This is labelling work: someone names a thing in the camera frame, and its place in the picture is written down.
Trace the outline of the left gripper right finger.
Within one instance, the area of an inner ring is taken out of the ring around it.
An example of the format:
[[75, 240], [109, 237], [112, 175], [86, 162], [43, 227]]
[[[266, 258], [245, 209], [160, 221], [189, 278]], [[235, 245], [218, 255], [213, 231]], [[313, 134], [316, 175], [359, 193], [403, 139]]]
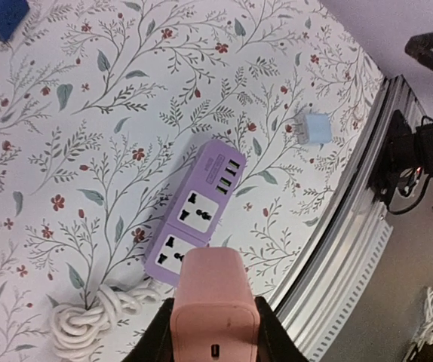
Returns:
[[309, 360], [295, 346], [287, 331], [262, 296], [255, 298], [260, 316], [257, 343], [258, 362], [308, 362]]

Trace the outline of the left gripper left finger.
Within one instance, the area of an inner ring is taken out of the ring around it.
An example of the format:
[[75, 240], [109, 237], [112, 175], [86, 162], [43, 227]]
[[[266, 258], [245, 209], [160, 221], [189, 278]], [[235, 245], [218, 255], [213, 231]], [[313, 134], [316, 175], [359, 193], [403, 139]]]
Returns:
[[170, 316], [174, 298], [164, 300], [136, 346], [122, 362], [173, 362]]

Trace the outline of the aluminium front rail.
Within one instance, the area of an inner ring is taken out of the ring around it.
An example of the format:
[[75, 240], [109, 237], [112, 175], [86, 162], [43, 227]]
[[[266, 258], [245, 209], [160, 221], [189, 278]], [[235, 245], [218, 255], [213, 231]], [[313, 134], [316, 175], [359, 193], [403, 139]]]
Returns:
[[296, 347], [320, 361], [361, 298], [393, 228], [369, 187], [394, 111], [415, 127], [424, 109], [404, 76], [382, 83], [330, 204], [269, 304]]

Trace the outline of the purple power strip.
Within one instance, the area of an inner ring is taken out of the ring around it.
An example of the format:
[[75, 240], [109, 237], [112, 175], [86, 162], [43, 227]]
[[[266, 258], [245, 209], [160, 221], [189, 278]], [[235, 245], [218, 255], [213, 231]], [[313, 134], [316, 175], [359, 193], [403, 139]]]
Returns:
[[146, 274], [178, 285], [184, 256], [206, 247], [246, 166], [246, 158], [221, 140], [200, 147], [146, 249]]

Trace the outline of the light blue plug adapter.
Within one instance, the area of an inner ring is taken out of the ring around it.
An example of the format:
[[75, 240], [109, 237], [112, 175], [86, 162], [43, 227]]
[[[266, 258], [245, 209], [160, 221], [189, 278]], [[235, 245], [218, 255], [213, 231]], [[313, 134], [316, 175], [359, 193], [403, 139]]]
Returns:
[[333, 138], [330, 117], [326, 114], [306, 113], [293, 118], [297, 142], [300, 145], [326, 144]]

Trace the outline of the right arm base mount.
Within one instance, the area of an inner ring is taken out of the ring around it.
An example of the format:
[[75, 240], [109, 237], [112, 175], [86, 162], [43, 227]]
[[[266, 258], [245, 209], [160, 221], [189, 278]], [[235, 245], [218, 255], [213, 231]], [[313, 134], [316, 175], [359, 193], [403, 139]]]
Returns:
[[401, 174], [421, 165], [415, 141], [416, 134], [403, 113], [400, 110], [393, 111], [368, 182], [376, 198], [386, 206], [392, 202]]

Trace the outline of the pink plug adapter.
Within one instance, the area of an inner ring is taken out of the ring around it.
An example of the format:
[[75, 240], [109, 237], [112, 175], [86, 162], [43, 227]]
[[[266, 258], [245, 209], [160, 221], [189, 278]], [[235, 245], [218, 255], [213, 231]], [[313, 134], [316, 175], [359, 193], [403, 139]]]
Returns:
[[175, 361], [255, 361], [260, 317], [243, 260], [229, 247], [184, 257], [170, 316]]

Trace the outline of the floral patterned table mat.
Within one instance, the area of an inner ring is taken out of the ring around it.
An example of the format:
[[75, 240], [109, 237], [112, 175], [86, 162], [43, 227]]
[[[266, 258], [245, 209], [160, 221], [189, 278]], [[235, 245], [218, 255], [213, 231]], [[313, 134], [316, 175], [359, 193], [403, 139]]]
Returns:
[[[383, 75], [319, 1], [31, 1], [0, 42], [0, 361], [54, 361], [55, 306], [145, 279], [199, 147], [247, 166], [211, 243], [271, 299], [330, 204]], [[300, 145], [293, 118], [330, 117]]]

